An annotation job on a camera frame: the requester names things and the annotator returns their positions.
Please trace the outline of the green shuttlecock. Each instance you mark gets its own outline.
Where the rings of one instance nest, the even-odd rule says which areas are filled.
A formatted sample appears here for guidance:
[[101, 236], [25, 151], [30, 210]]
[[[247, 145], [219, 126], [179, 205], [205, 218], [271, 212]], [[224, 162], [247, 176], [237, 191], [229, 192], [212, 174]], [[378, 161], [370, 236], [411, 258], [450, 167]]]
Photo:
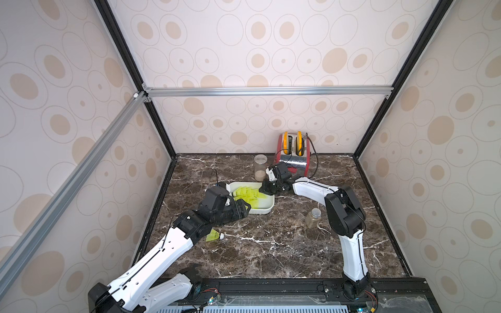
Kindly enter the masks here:
[[212, 242], [224, 239], [225, 234], [212, 229], [211, 232], [206, 236], [206, 242]]
[[233, 191], [235, 197], [252, 197], [256, 198], [259, 195], [258, 189], [250, 188], [249, 186], [240, 186]]
[[270, 200], [267, 196], [265, 197], [242, 197], [243, 201], [247, 202], [253, 209], [269, 207]]

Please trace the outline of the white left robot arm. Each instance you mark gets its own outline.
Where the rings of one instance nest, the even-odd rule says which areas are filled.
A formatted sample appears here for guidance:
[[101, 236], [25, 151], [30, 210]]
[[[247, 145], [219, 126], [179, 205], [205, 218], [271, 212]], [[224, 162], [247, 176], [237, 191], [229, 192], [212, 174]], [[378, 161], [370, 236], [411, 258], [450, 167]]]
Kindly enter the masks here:
[[97, 283], [88, 293], [90, 312], [156, 312], [185, 299], [196, 284], [192, 270], [154, 287], [158, 278], [213, 227], [244, 219], [251, 206], [243, 200], [223, 200], [182, 213], [166, 235], [138, 263], [108, 285]]

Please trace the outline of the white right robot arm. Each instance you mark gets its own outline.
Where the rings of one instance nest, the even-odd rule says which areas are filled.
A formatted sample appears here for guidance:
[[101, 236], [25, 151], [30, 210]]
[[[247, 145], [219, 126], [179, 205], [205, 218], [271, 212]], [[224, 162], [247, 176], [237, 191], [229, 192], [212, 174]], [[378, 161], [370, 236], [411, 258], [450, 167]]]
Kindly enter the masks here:
[[325, 206], [330, 227], [338, 235], [343, 252], [343, 293], [349, 300], [365, 293], [371, 282], [363, 251], [366, 214], [351, 187], [329, 186], [300, 177], [294, 181], [265, 179], [259, 191], [269, 196], [293, 192]]

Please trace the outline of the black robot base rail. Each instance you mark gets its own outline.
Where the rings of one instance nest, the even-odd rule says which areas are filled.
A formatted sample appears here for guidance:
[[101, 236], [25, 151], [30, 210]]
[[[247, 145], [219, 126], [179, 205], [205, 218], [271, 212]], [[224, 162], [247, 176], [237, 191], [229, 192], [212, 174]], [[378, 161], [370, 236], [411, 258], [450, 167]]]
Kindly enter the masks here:
[[90, 312], [440, 312], [425, 279], [376, 279], [348, 296], [341, 279], [201, 279], [98, 284]]

